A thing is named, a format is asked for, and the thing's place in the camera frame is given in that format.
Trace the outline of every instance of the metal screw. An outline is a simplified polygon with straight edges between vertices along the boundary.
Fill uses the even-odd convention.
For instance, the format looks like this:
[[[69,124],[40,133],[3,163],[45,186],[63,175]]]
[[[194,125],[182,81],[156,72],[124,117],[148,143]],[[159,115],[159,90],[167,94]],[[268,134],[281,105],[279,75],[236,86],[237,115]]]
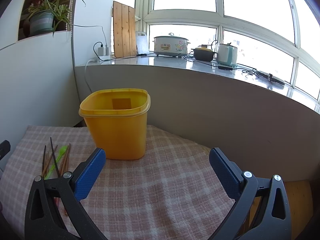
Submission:
[[[274,175],[273,177],[275,178],[275,180],[281,181],[281,177],[280,177],[279,175],[276,174],[276,175]]]
[[[246,176],[247,178],[251,178],[252,177],[252,173],[250,171],[245,171],[243,173],[244,176]]]
[[[65,179],[70,178],[71,177],[71,172],[67,171],[67,172],[63,173],[63,177]]]
[[[40,175],[36,176],[36,177],[35,177],[35,181],[36,181],[36,182],[41,181],[41,176],[40,176]]]

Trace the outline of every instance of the white cutting board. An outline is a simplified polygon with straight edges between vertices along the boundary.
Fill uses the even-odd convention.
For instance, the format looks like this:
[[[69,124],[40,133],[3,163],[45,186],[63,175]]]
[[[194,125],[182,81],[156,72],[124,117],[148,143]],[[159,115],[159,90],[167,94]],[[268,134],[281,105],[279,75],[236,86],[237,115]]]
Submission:
[[[138,54],[149,54],[149,44],[145,32],[136,32]]]

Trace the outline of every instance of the white countertop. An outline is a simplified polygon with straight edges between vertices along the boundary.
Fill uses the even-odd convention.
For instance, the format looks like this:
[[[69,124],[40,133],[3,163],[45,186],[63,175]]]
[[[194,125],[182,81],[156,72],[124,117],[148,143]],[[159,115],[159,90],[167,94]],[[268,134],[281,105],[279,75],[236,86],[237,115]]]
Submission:
[[[205,72],[209,74],[215,74],[219,76],[241,80],[259,87],[263,87],[273,92],[279,93],[281,95],[284,95],[288,98],[291,98],[309,107],[310,109],[320,114],[320,105],[318,101],[312,98],[311,96],[307,95],[303,91],[294,89],[289,84],[282,86],[280,84],[270,82],[263,77],[257,78],[254,75],[248,75],[247,73],[243,73],[242,69],[235,69],[232,71],[221,70],[217,68],[218,64],[216,62],[202,63],[199,61],[194,61],[194,59],[191,59],[191,58],[188,58],[188,61],[187,61],[184,58],[162,57],[162,56],[156,57],[156,56],[150,55],[148,57],[139,56],[139,57],[132,57],[132,58],[115,58],[114,60],[110,60],[110,61],[90,62],[88,64],[88,66],[93,66],[93,65],[150,65],[150,66],[180,68],[180,69]],[[246,66],[238,65],[238,67],[243,67],[250,70],[250,68]]]

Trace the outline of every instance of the flower pot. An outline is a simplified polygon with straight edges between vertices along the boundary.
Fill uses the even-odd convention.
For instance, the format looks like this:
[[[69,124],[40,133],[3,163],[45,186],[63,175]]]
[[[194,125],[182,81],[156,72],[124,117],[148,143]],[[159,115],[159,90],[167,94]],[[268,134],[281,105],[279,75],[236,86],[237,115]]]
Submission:
[[[35,13],[30,18],[30,36],[53,32],[53,17],[49,10]]]

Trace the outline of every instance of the checkered towel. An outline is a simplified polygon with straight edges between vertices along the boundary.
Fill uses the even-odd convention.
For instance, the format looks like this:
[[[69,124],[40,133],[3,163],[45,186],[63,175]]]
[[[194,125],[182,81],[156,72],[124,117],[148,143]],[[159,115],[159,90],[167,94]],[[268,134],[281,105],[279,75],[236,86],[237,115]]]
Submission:
[[[0,180],[3,215],[22,237],[30,187],[41,173],[50,136],[58,148],[71,143],[70,171],[95,149],[86,127],[28,127]],[[207,148],[150,125],[145,156],[107,160],[89,196],[81,200],[110,240],[207,240],[233,203],[209,164]],[[67,229],[77,235],[61,201],[59,209]]]

